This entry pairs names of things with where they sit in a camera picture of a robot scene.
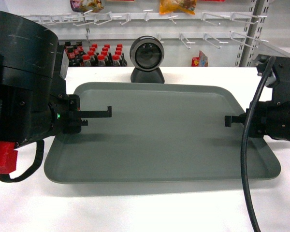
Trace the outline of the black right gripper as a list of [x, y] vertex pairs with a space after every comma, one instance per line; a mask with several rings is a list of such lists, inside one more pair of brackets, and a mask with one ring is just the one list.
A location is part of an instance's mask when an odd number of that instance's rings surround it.
[[[246, 121], [245, 116], [225, 116], [224, 126]], [[274, 140], [290, 140], [290, 101], [280, 105], [270, 101], [260, 101], [256, 104], [250, 125], [245, 126], [246, 136], [262, 138], [267, 135]]]

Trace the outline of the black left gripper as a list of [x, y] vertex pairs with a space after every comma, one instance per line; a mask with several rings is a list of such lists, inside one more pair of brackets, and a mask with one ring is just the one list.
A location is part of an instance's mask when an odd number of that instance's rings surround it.
[[107, 106], [106, 111], [80, 111], [80, 97], [66, 95], [65, 98], [50, 96], [48, 107], [51, 112], [48, 135], [78, 134], [82, 126], [88, 125], [88, 120], [82, 118], [109, 118], [112, 117], [112, 107]]

